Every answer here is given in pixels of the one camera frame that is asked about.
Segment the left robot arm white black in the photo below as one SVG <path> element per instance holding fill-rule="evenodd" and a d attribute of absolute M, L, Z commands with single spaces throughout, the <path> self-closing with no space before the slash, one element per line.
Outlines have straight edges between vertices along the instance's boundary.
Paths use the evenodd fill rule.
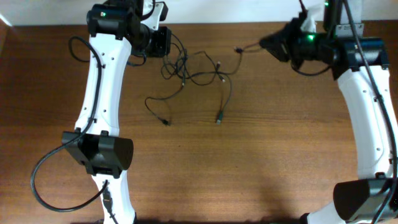
<path fill-rule="evenodd" d="M 169 54 L 171 31 L 159 25 L 168 11 L 165 2 L 106 1 L 86 15 L 92 49 L 85 97 L 75 130 L 65 131 L 62 142 L 78 138 L 67 151 L 101 191 L 104 223 L 136 221 L 127 183 L 134 145 L 119 137 L 119 101 L 131 55 Z"/>

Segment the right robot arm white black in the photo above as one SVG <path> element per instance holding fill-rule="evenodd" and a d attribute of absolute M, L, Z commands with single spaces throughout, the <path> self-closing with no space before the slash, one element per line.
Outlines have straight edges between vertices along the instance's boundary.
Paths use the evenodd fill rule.
<path fill-rule="evenodd" d="M 333 200 L 305 213 L 300 223 L 382 223 L 397 218 L 397 119 L 389 89 L 389 60 L 382 39 L 365 37 L 362 1 L 325 1 L 323 32 L 313 9 L 303 8 L 259 44 L 299 72 L 306 61 L 331 71 L 349 110 L 358 179 L 341 182 Z"/>

